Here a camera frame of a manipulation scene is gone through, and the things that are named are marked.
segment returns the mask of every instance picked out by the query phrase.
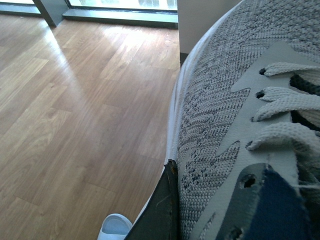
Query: wooden floor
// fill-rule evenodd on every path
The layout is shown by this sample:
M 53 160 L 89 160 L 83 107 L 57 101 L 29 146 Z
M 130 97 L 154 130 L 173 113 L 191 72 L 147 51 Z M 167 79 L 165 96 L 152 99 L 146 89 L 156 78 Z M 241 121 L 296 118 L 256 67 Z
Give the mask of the wooden floor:
M 166 153 L 178 31 L 0 15 L 0 239 L 134 221 Z

